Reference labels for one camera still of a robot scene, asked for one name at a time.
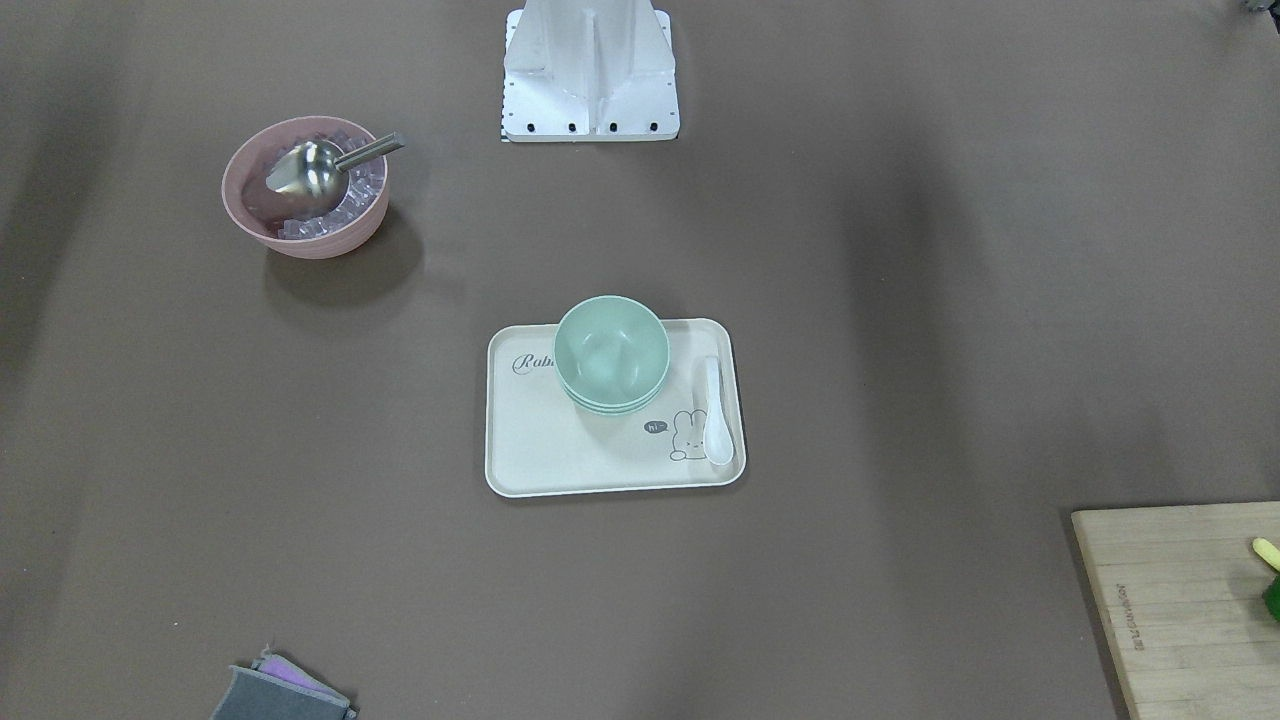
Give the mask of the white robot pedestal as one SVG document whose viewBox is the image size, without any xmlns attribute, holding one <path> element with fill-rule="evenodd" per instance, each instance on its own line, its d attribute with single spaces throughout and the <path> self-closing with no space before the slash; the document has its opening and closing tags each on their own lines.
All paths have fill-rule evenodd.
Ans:
<svg viewBox="0 0 1280 720">
<path fill-rule="evenodd" d="M 678 137 L 668 13 L 649 1 L 527 1 L 506 17 L 504 28 L 503 141 Z"/>
</svg>

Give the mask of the yellow plastic knife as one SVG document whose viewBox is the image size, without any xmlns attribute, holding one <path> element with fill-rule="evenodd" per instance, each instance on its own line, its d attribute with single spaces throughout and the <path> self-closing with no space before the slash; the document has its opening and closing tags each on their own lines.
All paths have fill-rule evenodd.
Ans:
<svg viewBox="0 0 1280 720">
<path fill-rule="evenodd" d="M 1258 559 L 1280 573 L 1280 550 L 1276 544 L 1263 537 L 1256 537 L 1251 542 L 1251 548 Z"/>
</svg>

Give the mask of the green bowl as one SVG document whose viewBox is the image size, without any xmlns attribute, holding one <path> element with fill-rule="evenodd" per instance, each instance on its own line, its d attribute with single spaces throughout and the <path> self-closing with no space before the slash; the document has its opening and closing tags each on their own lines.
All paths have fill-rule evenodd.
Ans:
<svg viewBox="0 0 1280 720">
<path fill-rule="evenodd" d="M 617 295 L 586 299 L 562 318 L 553 340 L 561 384 L 605 404 L 625 404 L 666 384 L 671 341 L 644 304 Z"/>
<path fill-rule="evenodd" d="M 581 409 L 584 411 L 593 413 L 593 414 L 596 414 L 596 415 L 600 415 L 600 416 L 623 416 L 623 415 L 634 414 L 634 413 L 637 413 L 637 411 L 645 409 L 646 406 L 649 406 L 652 404 L 652 400 L 646 400 L 644 402 L 637 402 L 637 404 L 630 404 L 630 405 L 625 405 L 625 406 L 617 406 L 617 407 L 614 407 L 614 406 L 604 406 L 604 405 L 599 405 L 599 404 L 585 404 L 585 402 L 579 401 L 577 398 L 572 398 L 572 404 L 577 409 Z"/>
<path fill-rule="evenodd" d="M 652 400 L 653 401 L 659 395 L 659 392 L 660 392 L 660 388 L 658 388 L 658 389 L 653 389 L 650 393 L 646 393 L 646 395 L 644 395 L 640 398 L 635 398 L 635 400 L 627 401 L 625 404 L 605 404 L 605 402 L 602 402 L 602 401 L 595 401 L 595 400 L 588 398 L 588 397 L 577 393 L 576 391 L 571 389 L 568 386 L 562 384 L 561 388 L 564 391 L 564 393 L 571 400 L 572 398 L 577 398 L 579 401 L 585 402 L 585 404 L 599 404 L 599 405 L 614 406 L 614 407 L 617 407 L 617 406 L 625 406 L 625 405 L 630 405 L 630 404 L 644 402 L 646 400 Z"/>
</svg>

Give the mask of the green bowl on tray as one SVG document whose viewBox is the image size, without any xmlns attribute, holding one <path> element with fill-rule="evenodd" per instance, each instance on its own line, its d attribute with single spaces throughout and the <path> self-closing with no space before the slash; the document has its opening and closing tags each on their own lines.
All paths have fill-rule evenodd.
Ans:
<svg viewBox="0 0 1280 720">
<path fill-rule="evenodd" d="M 572 398 L 572 404 L 577 409 L 581 409 L 584 411 L 593 413 L 593 414 L 596 414 L 596 415 L 600 415 L 600 416 L 623 416 L 623 415 L 634 414 L 634 413 L 637 413 L 637 411 L 645 409 L 646 406 L 649 406 L 652 404 L 652 400 L 646 400 L 644 402 L 637 402 L 637 404 L 630 404 L 630 405 L 625 405 L 625 406 L 617 406 L 617 407 L 614 407 L 614 406 L 604 406 L 604 405 L 599 405 L 599 404 L 585 404 L 585 402 L 579 401 L 577 398 Z"/>
</svg>

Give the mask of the cream serving tray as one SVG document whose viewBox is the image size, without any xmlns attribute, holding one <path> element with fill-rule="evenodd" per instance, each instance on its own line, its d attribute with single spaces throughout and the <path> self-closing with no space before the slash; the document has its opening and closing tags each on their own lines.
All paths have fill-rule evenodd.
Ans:
<svg viewBox="0 0 1280 720">
<path fill-rule="evenodd" d="M 733 346 L 707 318 L 664 320 L 672 365 L 663 389 L 637 413 L 605 416 L 573 404 L 552 361 L 556 327 L 511 325 L 486 351 L 484 474 L 508 498 L 727 486 L 748 466 Z M 703 448 L 709 416 L 704 364 L 719 364 L 733 457 Z"/>
</svg>

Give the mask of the green lime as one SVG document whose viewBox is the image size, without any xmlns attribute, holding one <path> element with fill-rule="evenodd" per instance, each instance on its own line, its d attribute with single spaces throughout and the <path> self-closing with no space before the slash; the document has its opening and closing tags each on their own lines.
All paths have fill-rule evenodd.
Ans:
<svg viewBox="0 0 1280 720">
<path fill-rule="evenodd" d="M 1280 623 L 1280 575 L 1276 575 L 1262 594 L 1270 618 Z"/>
</svg>

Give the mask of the grey folded cloth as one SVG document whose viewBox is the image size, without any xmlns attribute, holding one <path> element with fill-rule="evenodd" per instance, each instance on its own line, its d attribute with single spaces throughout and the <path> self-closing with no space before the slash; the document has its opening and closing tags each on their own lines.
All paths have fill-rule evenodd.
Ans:
<svg viewBox="0 0 1280 720">
<path fill-rule="evenodd" d="M 248 666 L 230 665 L 230 684 L 212 719 L 357 719 L 351 698 L 283 653 L 265 650 Z"/>
</svg>

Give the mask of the pink bowl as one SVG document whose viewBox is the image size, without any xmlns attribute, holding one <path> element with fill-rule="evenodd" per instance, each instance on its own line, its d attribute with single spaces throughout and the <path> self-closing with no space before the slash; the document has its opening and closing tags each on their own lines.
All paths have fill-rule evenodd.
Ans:
<svg viewBox="0 0 1280 720">
<path fill-rule="evenodd" d="M 375 136 L 337 117 L 297 117 L 269 126 L 232 155 L 221 178 L 221 202 L 241 231 L 278 252 L 301 259 L 337 258 L 366 243 L 383 224 L 390 205 L 387 158 L 356 167 L 344 199 L 321 217 L 266 223 L 248 210 L 242 196 L 250 181 L 264 179 L 288 150 L 311 138 L 329 140 L 346 152 Z"/>
</svg>

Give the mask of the metal ice scoop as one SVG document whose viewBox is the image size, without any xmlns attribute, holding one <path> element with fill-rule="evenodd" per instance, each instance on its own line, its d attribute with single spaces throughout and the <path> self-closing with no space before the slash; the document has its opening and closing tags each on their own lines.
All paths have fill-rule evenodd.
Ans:
<svg viewBox="0 0 1280 720">
<path fill-rule="evenodd" d="M 328 138 L 303 141 L 265 174 L 266 209 L 280 219 L 324 215 L 346 197 L 351 170 L 404 146 L 404 137 L 396 132 L 349 151 Z"/>
</svg>

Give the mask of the white ceramic spoon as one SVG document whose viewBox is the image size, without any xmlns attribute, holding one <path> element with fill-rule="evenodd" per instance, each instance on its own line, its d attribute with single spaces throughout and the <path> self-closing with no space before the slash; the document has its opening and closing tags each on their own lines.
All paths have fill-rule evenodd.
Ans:
<svg viewBox="0 0 1280 720">
<path fill-rule="evenodd" d="M 704 451 L 716 466 L 727 466 L 735 455 L 733 438 L 724 414 L 721 366 L 718 357 L 703 360 L 707 383 L 707 419 L 704 425 Z"/>
</svg>

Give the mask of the bamboo cutting board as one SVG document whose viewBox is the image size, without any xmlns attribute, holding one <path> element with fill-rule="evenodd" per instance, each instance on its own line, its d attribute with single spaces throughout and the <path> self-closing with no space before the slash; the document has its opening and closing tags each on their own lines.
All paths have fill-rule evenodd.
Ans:
<svg viewBox="0 0 1280 720">
<path fill-rule="evenodd" d="M 1275 719 L 1277 503 L 1092 509 L 1071 515 L 1133 719 Z"/>
</svg>

